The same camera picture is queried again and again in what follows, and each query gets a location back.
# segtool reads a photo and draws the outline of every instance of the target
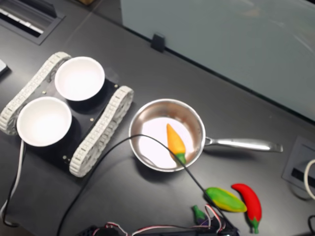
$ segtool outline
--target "frosted glass partition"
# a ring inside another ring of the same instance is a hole
[[[121,0],[124,26],[315,120],[315,5]]]

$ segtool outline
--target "stainless steel saucepan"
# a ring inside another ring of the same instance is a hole
[[[170,124],[186,147],[186,166],[197,160],[204,146],[220,145],[257,151],[282,152],[279,144],[256,139],[213,139],[206,137],[205,127],[197,112],[184,102],[160,99],[144,105],[133,117],[129,135],[145,134],[167,146],[166,125]],[[130,140],[136,157],[146,166],[162,172],[182,170],[162,145],[147,137]]]

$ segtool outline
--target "white bowl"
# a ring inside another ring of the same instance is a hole
[[[44,147],[62,139],[71,122],[70,108],[64,102],[54,97],[41,97],[21,110],[16,126],[25,143]]]
[[[55,86],[65,99],[83,101],[96,95],[105,81],[105,72],[93,58],[77,57],[62,64],[56,72]]]

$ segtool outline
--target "pepper stem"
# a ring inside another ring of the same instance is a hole
[[[259,230],[258,230],[259,221],[256,220],[256,217],[254,217],[254,219],[250,220],[250,222],[254,228],[254,233],[258,234],[259,233]]]
[[[181,162],[186,164],[185,153],[177,153],[176,156],[181,160]]]

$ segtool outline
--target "red chili pepper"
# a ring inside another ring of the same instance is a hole
[[[254,232],[255,234],[259,233],[258,225],[261,220],[261,205],[258,196],[250,187],[243,183],[236,183],[232,185],[232,188],[242,195],[247,206],[247,216],[254,227]]]

